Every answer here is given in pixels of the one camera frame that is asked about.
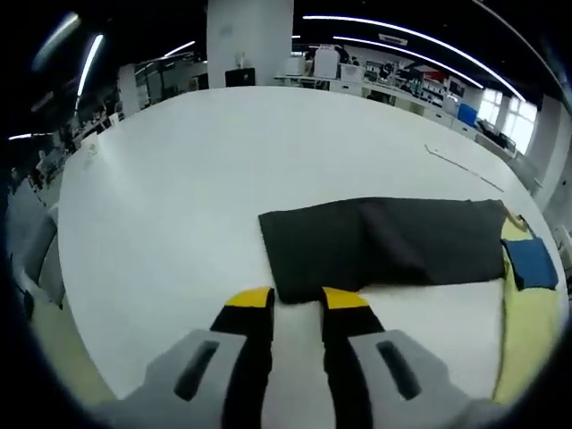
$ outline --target white pillar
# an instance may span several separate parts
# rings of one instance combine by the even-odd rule
[[[293,0],[209,0],[206,13],[206,59],[209,88],[224,88],[224,73],[254,67],[257,85],[273,77],[290,56]]]
[[[461,102],[470,105],[478,112],[479,107],[481,107],[481,101],[483,100],[483,93],[484,91],[482,89],[467,85]]]
[[[526,156],[538,170],[540,182],[544,180],[556,144],[561,110],[559,100],[544,95],[534,122],[534,137],[526,150]]]
[[[119,69],[117,88],[119,89],[119,99],[122,102],[123,115],[126,118],[141,110],[137,82],[135,81],[135,66],[133,64],[124,65]]]
[[[52,144],[54,147],[63,148],[63,142],[62,139],[60,139],[60,133],[58,131],[52,134]]]
[[[500,101],[499,106],[499,114],[497,116],[497,120],[494,123],[494,126],[502,131],[502,127],[504,127],[504,122],[507,120],[507,115],[509,114],[509,104],[510,104],[510,96],[502,96],[502,100]]]

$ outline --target white table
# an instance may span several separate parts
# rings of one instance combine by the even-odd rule
[[[563,279],[549,228],[513,172],[457,132],[391,106],[302,88],[225,88],[169,99],[97,138],[65,166],[60,258],[81,336],[120,398],[234,293],[273,284],[257,220],[267,211],[367,196],[499,198],[544,239]],[[558,290],[565,317],[563,282]],[[365,296],[386,328],[443,358],[461,389],[491,396],[500,281]],[[265,421],[286,427],[288,413],[292,426],[332,427],[319,306],[278,305],[276,325]]]

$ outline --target ceiling light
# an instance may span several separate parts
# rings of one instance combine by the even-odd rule
[[[182,46],[179,47],[175,47],[172,51],[167,52],[165,55],[163,55],[163,58],[166,58],[167,56],[171,56],[173,55],[175,52],[179,52],[182,49],[184,49],[185,47],[189,47],[189,46],[193,46],[195,44],[195,40],[193,40],[192,42],[189,43],[185,43]]]
[[[412,29],[406,29],[405,27],[401,27],[399,25],[390,24],[387,22],[381,21],[372,21],[372,20],[365,20],[363,18],[350,18],[344,16],[325,16],[325,15],[307,15],[304,16],[305,20],[330,20],[330,21],[351,21],[351,22],[361,22],[364,24],[373,24],[380,27],[385,27],[387,29],[395,29],[397,31],[403,31],[405,33],[411,34],[413,36],[417,36],[419,38],[424,38],[425,40],[429,40],[430,42],[436,43],[437,45],[446,47],[450,51],[453,51],[455,54],[461,55],[463,58],[466,58],[471,63],[477,65],[481,69],[485,70],[486,72],[490,73],[496,80],[502,83],[505,87],[507,87],[515,96],[518,97],[521,101],[525,101],[525,98],[506,80],[504,80],[498,73],[491,70],[489,67],[478,61],[477,59],[473,58],[471,55],[464,53],[460,49],[457,49],[454,46],[451,46],[443,41],[440,41],[438,38],[432,38],[431,36],[427,36],[426,34],[420,33],[418,31],[414,31]]]
[[[103,35],[98,34],[96,36],[96,39],[93,41],[91,48],[89,49],[88,59],[86,60],[85,65],[83,66],[83,71],[81,72],[81,78],[80,78],[80,85],[78,86],[78,99],[75,102],[76,110],[78,110],[78,104],[80,102],[81,94],[83,93],[83,86],[85,85],[86,78],[88,77],[89,68],[93,63],[93,59],[95,58],[99,45],[101,45],[101,41],[103,39],[104,39]]]
[[[370,40],[363,40],[361,38],[344,38],[342,36],[334,36],[333,38],[335,38],[336,40],[347,40],[348,42],[358,42],[358,43],[365,43],[368,45],[374,45],[374,46],[379,46],[379,47],[385,47],[387,49],[393,49],[395,51],[399,51],[402,52],[403,54],[407,54],[407,55],[413,55],[416,56],[417,58],[421,58],[422,60],[427,61],[428,63],[433,63],[436,64],[440,67],[442,67],[443,69],[446,69],[452,73],[457,74],[458,76],[460,76],[461,78],[468,80],[469,82],[471,82],[473,85],[475,85],[476,87],[483,89],[484,86],[481,85],[479,82],[477,82],[476,80],[472,80],[471,78],[469,78],[466,74],[461,73],[460,71],[457,71],[451,67],[449,67],[448,65],[445,65],[443,63],[440,63],[438,61],[435,61],[432,58],[429,58],[427,56],[421,55],[421,54],[417,54],[415,52],[411,52],[408,51],[407,49],[403,49],[402,47],[396,47],[396,46],[392,46],[392,45],[386,45],[384,43],[379,43],[379,42],[372,42]]]

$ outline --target floor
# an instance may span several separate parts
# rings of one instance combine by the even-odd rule
[[[89,357],[67,298],[63,309],[36,299],[32,329],[60,381],[78,402],[89,407],[115,399]]]
[[[38,221],[34,212],[45,210],[39,204],[38,197],[48,208],[53,206],[59,199],[61,184],[60,173],[49,187],[43,188],[38,194],[32,193],[31,189],[22,189],[18,198],[14,199],[17,221],[8,227],[18,229],[16,235],[23,234],[30,223]],[[23,217],[28,217],[29,222],[23,220]],[[67,298],[64,298],[63,309],[47,299],[35,299],[31,327],[55,373],[79,403],[89,407],[115,399],[83,344]]]

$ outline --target yellow cloth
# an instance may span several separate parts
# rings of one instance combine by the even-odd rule
[[[233,296],[231,299],[226,301],[225,306],[229,307],[266,307],[266,299],[268,298],[268,292],[270,288],[257,288],[245,290],[238,295]]]
[[[502,227],[505,240],[530,240],[509,219]],[[493,401],[513,402],[534,379],[550,355],[558,335],[558,294],[542,288],[518,290],[512,264],[502,249],[505,265],[504,338],[499,379]]]
[[[322,288],[328,301],[328,308],[335,310],[336,308],[355,308],[367,307],[367,301],[361,298],[356,292],[348,292],[334,288]]]

